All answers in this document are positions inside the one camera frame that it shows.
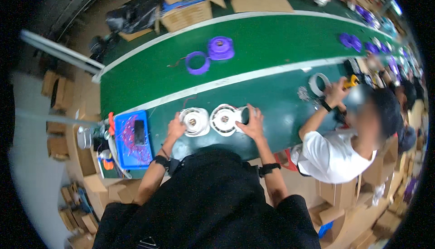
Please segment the blue crate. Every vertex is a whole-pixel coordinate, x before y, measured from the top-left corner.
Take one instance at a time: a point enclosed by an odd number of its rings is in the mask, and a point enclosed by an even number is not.
[[[331,221],[325,225],[322,225],[319,229],[319,239],[323,238],[323,236],[326,234],[326,231],[332,228],[332,224],[334,221]]]
[[[134,145],[134,120],[144,121],[145,140],[143,146]],[[153,155],[148,137],[147,113],[144,110],[139,110],[117,115],[114,118],[114,122],[115,142],[121,167],[126,170],[148,169]]]

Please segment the red wire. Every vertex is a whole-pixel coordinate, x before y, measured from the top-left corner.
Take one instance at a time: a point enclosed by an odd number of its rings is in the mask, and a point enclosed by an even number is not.
[[[175,63],[175,65],[168,65],[168,66],[166,66],[166,67],[170,67],[170,68],[176,67],[176,66],[178,66],[178,63],[180,62],[180,60],[185,59],[185,58],[187,58],[187,56],[182,57],[182,58],[180,58],[179,60],[177,60],[177,62]]]
[[[187,103],[187,101],[188,101],[189,99],[196,99],[196,97],[198,97],[198,94],[195,94],[195,97],[190,97],[190,98],[186,99],[186,100],[184,101],[184,103],[183,103],[183,110],[184,110],[184,108],[186,107],[186,103]]]

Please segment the dark hair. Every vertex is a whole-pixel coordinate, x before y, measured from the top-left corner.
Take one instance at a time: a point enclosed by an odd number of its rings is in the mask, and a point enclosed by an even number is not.
[[[403,86],[403,92],[407,100],[405,104],[405,110],[411,110],[417,99],[416,87],[414,87],[414,84],[412,84],[409,80],[403,80],[401,85]]]
[[[399,142],[399,153],[410,150],[417,141],[416,130],[412,127],[403,126],[397,132],[397,140]]]
[[[381,121],[381,131],[384,138],[393,136],[403,127],[400,105],[390,89],[375,89],[370,95]]]

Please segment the bracelet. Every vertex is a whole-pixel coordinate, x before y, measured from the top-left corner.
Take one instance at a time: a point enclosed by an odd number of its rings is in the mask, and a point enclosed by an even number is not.
[[[163,150],[163,144],[161,144],[162,145],[162,147],[160,148],[160,150],[162,150],[162,152],[163,152],[163,154],[166,156],[166,158],[168,159],[168,160],[170,160],[171,158],[166,154],[166,152]]]

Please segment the orange handle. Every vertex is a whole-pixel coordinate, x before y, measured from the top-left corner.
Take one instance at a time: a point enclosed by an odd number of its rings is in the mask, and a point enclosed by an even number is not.
[[[115,135],[115,122],[113,121],[113,112],[109,112],[109,134]]]

